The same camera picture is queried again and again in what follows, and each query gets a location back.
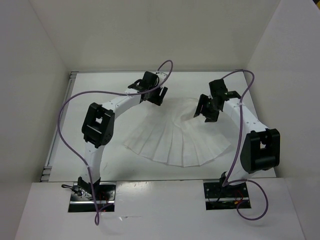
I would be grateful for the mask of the white pleated skirt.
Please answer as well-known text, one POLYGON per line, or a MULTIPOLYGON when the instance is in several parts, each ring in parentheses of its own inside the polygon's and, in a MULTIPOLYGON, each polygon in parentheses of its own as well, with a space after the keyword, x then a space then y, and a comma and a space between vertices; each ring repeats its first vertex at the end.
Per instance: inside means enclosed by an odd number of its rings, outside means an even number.
POLYGON ((148 109, 124 146, 150 161, 177 167, 198 167, 213 161, 230 146, 216 128, 195 117, 197 99, 174 97, 148 109))

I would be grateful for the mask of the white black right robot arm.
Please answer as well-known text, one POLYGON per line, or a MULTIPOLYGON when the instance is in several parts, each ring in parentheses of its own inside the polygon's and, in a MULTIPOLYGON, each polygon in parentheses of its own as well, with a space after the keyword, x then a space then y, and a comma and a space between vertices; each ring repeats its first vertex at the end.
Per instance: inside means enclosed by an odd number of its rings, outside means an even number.
POLYGON ((222 84, 209 83, 210 95, 201 94, 194 116, 202 115, 206 122, 215 123, 219 114, 226 114, 239 129, 234 160, 228 171, 221 174, 219 191, 229 197, 237 185, 256 172, 267 171, 280 163, 280 132, 269 128, 249 110, 243 96, 229 91, 222 84))

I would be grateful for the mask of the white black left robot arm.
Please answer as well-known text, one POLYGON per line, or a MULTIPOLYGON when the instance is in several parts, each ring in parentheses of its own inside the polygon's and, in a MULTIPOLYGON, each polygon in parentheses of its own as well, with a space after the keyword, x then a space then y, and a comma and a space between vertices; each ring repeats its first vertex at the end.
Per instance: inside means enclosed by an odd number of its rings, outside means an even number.
POLYGON ((94 200, 99 196, 102 155, 105 146, 113 137, 115 120, 143 101, 160 106, 167 90, 167 87, 159 87, 152 92, 141 94, 138 87, 127 88, 124 95, 103 104, 94 102, 89 106, 81 128, 85 141, 85 167, 77 180, 81 193, 88 200, 94 200))

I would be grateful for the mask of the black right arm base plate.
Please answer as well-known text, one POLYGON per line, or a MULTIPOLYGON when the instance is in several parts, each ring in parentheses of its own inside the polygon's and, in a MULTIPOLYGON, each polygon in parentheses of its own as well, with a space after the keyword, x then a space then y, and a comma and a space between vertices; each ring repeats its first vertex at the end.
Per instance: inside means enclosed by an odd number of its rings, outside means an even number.
POLYGON ((204 199, 207 211, 250 209, 251 203, 246 183, 222 187, 218 181, 204 181, 204 199))

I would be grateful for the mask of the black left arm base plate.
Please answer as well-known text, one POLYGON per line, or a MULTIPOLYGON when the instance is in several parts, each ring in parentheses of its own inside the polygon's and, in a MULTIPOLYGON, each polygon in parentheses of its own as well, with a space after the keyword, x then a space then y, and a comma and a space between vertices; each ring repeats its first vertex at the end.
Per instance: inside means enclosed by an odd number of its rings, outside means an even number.
MULTIPOLYGON (((93 198, 80 191, 77 183, 67 185, 71 189, 68 212, 69 213, 93 213, 96 211, 93 198)), ((101 212, 115 211, 116 184, 114 182, 102 182, 99 192, 96 194, 97 208, 101 212)))

